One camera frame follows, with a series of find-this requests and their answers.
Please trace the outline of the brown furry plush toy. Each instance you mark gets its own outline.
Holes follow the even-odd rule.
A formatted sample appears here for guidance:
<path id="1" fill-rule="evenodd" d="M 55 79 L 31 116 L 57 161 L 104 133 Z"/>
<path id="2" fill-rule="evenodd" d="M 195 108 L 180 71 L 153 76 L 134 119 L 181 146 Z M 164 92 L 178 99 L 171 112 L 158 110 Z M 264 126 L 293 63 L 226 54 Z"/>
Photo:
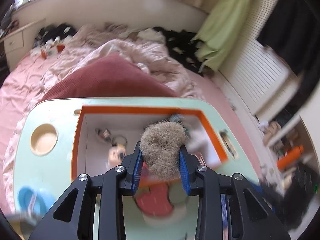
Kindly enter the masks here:
<path id="1" fill-rule="evenodd" d="M 140 150 L 149 174 L 159 180 L 173 180 L 180 176 L 180 148 L 187 141 L 183 126 L 164 121 L 146 128 Z"/>

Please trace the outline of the blue plastic object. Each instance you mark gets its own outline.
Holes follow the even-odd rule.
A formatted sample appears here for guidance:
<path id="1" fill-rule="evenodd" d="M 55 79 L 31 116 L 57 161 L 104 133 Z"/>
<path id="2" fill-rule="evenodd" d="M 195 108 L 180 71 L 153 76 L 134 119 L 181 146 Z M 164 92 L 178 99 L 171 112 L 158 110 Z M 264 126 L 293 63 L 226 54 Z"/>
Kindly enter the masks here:
<path id="1" fill-rule="evenodd" d="M 40 216 L 44 216 L 47 212 L 47 206 L 42 195 L 26 186 L 18 192 L 18 204 L 23 212 Z"/>

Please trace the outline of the orange cylinder on shelf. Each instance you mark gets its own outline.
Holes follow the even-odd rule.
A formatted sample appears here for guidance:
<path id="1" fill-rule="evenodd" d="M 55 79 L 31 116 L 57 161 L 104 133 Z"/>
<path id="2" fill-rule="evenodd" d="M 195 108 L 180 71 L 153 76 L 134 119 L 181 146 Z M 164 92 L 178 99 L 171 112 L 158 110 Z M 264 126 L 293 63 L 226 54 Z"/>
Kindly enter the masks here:
<path id="1" fill-rule="evenodd" d="M 280 158 L 277 161 L 277 168 L 278 170 L 282 171 L 284 170 L 287 166 L 291 165 L 293 162 L 298 160 L 302 153 L 304 152 L 304 147 L 303 145 L 299 145 L 291 149 L 287 155 L 284 157 Z"/>

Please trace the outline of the mint green lap table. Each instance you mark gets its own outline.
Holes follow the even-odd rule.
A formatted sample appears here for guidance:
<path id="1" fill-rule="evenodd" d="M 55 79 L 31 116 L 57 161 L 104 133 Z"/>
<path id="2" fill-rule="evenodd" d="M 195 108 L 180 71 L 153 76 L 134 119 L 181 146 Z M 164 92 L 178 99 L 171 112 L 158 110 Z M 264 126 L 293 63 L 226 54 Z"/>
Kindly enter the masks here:
<path id="1" fill-rule="evenodd" d="M 189 108 L 203 110 L 212 116 L 209 112 L 212 106 L 196 99 L 63 99 L 39 103 L 27 116 L 16 153 L 14 194 L 15 205 L 19 210 L 18 192 L 22 187 L 29 187 L 41 194 L 48 212 L 74 181 L 71 178 L 73 142 L 78 114 L 84 105 Z M 198 159 L 200 165 L 211 168 L 199 152 L 200 147 L 204 145 L 204 136 L 193 131 L 186 119 L 183 123 L 189 129 L 191 141 L 182 146 Z M 222 132 L 231 135 L 224 120 L 217 124 L 217 133 L 221 141 Z M 112 134 L 107 128 L 96 128 L 94 136 L 111 147 L 117 144 L 125 147 L 128 145 L 126 137 Z M 217 174 L 229 177 L 240 173 L 251 183 L 257 183 L 258 176 L 241 146 L 235 137 L 231 137 L 230 140 L 236 153 L 231 154 L 222 142 L 229 160 L 211 169 Z M 100 196 L 97 195 L 93 239 L 98 239 L 99 206 Z M 199 197 L 186 194 L 181 175 L 173 180 L 159 180 L 149 174 L 149 169 L 142 166 L 137 191 L 133 196 L 123 197 L 125 239 L 196 239 L 198 210 Z"/>

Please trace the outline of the orange cardboard box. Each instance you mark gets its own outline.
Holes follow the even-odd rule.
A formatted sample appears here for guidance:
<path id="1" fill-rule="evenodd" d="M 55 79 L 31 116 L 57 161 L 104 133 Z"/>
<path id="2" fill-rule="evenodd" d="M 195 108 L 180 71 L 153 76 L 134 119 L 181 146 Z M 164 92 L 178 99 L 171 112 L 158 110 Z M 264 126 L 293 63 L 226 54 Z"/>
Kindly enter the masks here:
<path id="1" fill-rule="evenodd" d="M 96 176 L 107 171 L 107 154 L 111 145 L 103 144 L 94 136 L 96 128 L 107 128 L 112 134 L 126 137 L 126 152 L 131 154 L 147 126 L 173 114 L 181 114 L 193 131 L 204 136 L 204 145 L 199 152 L 209 167 L 217 168 L 227 162 L 229 157 L 217 133 L 217 124 L 223 120 L 213 107 L 210 107 L 209 112 L 212 116 L 203 110 L 189 108 L 84 105 L 78 114 L 75 130 L 71 178 L 75 179 L 82 173 Z"/>

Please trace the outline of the white louvered closet door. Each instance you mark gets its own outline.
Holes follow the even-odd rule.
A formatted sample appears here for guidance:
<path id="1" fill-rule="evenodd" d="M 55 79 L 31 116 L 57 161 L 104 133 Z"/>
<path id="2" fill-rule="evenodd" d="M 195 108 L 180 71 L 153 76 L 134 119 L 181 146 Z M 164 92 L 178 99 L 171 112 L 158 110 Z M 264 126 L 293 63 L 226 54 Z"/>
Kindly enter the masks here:
<path id="1" fill-rule="evenodd" d="M 255 115 L 289 77 L 290 70 L 256 38 L 278 0 L 252 0 L 239 38 L 220 73 Z"/>

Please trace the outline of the light green hanging cloth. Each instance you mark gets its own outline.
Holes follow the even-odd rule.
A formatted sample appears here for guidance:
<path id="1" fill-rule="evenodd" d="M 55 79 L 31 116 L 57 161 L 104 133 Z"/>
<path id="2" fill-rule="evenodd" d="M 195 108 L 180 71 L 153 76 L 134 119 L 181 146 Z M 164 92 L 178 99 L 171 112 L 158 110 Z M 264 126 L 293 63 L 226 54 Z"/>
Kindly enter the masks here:
<path id="1" fill-rule="evenodd" d="M 208 67 L 217 71 L 231 52 L 246 20 L 251 0 L 219 0 L 194 40 L 201 41 L 195 53 L 199 72 Z"/>

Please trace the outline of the white drawer cabinet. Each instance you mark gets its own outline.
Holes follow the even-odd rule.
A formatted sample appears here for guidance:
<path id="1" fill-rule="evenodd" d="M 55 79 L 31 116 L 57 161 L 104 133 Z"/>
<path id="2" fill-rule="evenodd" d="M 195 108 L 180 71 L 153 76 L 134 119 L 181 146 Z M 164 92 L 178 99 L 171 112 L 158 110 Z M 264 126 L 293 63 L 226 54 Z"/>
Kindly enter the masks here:
<path id="1" fill-rule="evenodd" d="M 28 23 L 27 25 L 13 31 L 1 39 L 10 72 L 12 72 L 19 61 L 28 53 L 34 44 L 35 37 L 44 27 L 46 19 Z"/>

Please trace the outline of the pink floral duvet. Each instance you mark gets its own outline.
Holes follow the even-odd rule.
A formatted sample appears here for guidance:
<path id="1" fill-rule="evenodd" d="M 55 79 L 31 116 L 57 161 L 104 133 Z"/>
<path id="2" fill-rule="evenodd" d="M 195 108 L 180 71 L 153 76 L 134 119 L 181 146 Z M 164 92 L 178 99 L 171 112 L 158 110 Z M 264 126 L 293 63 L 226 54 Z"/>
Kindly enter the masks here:
<path id="1" fill-rule="evenodd" d="M 82 26 L 41 77 L 38 94 L 48 94 L 54 85 L 73 72 L 100 58 L 117 53 L 138 67 L 140 74 L 154 77 L 178 96 L 205 99 L 202 90 L 189 77 L 183 65 L 169 56 L 165 45 L 140 38 L 133 41 L 128 35 L 125 25 L 112 24 L 106 31 L 100 31 L 91 24 Z"/>

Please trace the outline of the black clothes pile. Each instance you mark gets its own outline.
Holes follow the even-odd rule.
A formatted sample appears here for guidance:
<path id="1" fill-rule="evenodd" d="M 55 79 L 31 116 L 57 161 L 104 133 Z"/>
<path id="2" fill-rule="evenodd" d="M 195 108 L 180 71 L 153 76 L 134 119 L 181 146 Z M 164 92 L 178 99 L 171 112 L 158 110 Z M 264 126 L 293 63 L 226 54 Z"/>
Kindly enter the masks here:
<path id="1" fill-rule="evenodd" d="M 193 40 L 196 33 L 182 30 L 180 32 L 153 27 L 154 31 L 162 33 L 170 57 L 178 61 L 184 68 L 203 76 L 200 72 L 202 62 L 196 56 L 197 51 L 204 45 L 202 40 Z"/>

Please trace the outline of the cartoon head keychain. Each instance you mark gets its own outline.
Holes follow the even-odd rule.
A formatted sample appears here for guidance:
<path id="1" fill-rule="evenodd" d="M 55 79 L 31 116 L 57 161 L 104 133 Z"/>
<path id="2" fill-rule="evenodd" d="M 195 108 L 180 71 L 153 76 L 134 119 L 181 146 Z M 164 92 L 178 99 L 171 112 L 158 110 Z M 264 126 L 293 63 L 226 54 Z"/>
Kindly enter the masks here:
<path id="1" fill-rule="evenodd" d="M 108 151 L 107 165 L 109 168 L 118 166 L 126 157 L 126 147 L 122 144 L 112 146 Z"/>

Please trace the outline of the dark red corduroy pillow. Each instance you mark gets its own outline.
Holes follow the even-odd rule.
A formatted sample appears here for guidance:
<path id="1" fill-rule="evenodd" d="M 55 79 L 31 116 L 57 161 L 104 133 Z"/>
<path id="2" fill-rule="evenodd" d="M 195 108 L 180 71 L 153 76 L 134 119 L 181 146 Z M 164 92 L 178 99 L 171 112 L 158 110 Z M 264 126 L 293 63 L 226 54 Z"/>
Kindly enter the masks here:
<path id="1" fill-rule="evenodd" d="M 178 98 L 179 95 L 120 55 L 111 54 L 55 84 L 41 101 L 106 97 Z"/>

